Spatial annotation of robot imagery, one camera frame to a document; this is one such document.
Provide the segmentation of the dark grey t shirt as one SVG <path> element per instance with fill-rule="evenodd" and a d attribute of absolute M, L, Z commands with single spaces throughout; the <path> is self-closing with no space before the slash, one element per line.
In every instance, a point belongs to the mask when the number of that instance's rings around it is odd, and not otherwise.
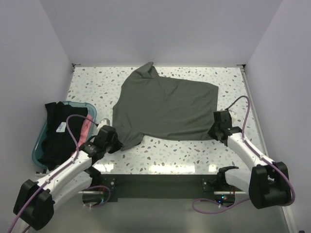
<path fill-rule="evenodd" d="M 113 127 L 122 150 L 139 145 L 144 136 L 176 141 L 210 140 L 219 88 L 191 80 L 162 77 L 148 62 L 121 86 L 113 107 Z"/>

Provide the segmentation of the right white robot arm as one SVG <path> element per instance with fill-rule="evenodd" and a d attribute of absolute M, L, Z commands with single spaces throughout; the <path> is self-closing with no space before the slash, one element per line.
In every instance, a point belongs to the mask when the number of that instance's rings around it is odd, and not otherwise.
<path fill-rule="evenodd" d="M 246 171 L 237 166 L 220 168 L 215 181 L 219 189 L 227 191 L 233 186 L 247 193 L 257 209 L 288 206 L 294 202 L 287 166 L 256 148 L 240 127 L 232 125 L 228 110 L 214 112 L 214 123 L 208 135 L 233 150 L 248 168 Z"/>

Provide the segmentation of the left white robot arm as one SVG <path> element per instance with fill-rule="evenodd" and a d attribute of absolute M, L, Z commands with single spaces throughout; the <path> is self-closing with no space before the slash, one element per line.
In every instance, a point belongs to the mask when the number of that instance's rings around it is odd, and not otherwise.
<path fill-rule="evenodd" d="M 122 148 L 116 129 L 104 125 L 93 141 L 87 141 L 79 153 L 37 181 L 25 181 L 19 191 L 13 212 L 34 230 L 41 230 L 52 219 L 55 210 L 76 193 L 100 187 L 100 172 L 93 165 L 106 153 Z"/>

